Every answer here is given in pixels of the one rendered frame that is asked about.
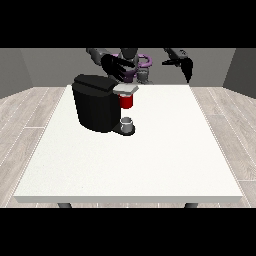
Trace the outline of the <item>small grey cup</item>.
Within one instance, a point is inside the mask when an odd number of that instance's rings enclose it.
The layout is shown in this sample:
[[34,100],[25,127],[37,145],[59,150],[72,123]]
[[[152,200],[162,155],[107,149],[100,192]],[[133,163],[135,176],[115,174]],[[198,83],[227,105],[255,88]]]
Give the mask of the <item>small grey cup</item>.
[[121,130],[124,132],[124,133],[129,133],[132,131],[133,129],[133,121],[130,117],[123,117],[121,120],[120,120],[120,123],[121,123]]

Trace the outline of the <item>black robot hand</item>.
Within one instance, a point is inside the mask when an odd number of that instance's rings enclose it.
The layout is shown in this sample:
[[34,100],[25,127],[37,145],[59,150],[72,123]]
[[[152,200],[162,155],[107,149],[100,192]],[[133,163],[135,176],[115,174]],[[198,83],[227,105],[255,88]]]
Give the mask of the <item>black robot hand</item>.
[[189,83],[192,78],[193,61],[190,58],[169,59],[162,62],[163,65],[174,65],[180,67],[185,76],[186,82]]
[[133,63],[110,54],[105,54],[101,58],[101,66],[108,75],[115,77],[118,81],[124,80],[126,67],[135,67]]

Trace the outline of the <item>black coffee machine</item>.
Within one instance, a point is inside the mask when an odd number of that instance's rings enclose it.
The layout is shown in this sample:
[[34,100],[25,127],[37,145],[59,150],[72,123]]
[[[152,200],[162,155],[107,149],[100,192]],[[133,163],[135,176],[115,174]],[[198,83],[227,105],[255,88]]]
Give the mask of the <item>black coffee machine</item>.
[[119,83],[98,75],[80,74],[74,78],[72,91],[79,122],[85,128],[101,133],[115,132],[123,136],[135,133],[135,126],[129,133],[121,130],[119,95],[113,88]]

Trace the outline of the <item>red pod holder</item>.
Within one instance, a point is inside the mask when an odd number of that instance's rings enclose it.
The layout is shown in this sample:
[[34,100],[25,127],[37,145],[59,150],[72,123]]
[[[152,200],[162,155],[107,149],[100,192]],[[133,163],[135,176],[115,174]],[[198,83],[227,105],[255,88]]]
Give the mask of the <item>red pod holder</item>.
[[133,106],[132,95],[119,95],[120,107],[123,109],[129,109]]

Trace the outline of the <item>pale grey machine lid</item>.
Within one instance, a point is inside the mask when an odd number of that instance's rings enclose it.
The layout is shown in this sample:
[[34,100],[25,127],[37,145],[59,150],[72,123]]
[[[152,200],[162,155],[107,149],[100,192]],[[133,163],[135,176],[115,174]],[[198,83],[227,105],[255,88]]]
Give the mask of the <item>pale grey machine lid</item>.
[[136,84],[118,84],[113,88],[114,94],[132,95],[139,87]]

